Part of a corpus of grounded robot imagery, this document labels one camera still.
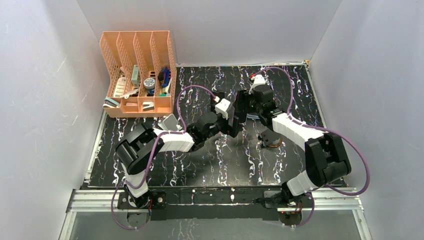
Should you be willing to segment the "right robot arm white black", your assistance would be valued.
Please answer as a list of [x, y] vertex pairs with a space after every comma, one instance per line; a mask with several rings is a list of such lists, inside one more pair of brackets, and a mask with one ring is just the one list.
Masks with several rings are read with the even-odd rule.
[[295, 207], [307, 192], [351, 173], [352, 167], [341, 136], [297, 122], [277, 107], [270, 86], [258, 85], [250, 90], [238, 91], [233, 105], [240, 122], [245, 122], [247, 114], [256, 113], [265, 127], [288, 138], [305, 154], [305, 170], [284, 182], [279, 193], [257, 198], [256, 203], [266, 208]]

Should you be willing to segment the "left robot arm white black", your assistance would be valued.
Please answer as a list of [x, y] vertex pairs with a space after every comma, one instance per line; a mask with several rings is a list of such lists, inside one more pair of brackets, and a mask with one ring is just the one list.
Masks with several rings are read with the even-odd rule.
[[144, 124], [136, 127], [115, 147], [118, 161], [124, 170], [123, 187], [127, 203], [138, 209], [157, 203], [149, 192], [147, 175], [158, 153], [194, 152], [218, 133], [235, 138], [243, 120], [245, 116], [230, 114], [225, 117], [222, 113], [210, 111], [188, 125], [186, 130], [177, 130], [170, 124], [160, 128], [147, 128]]

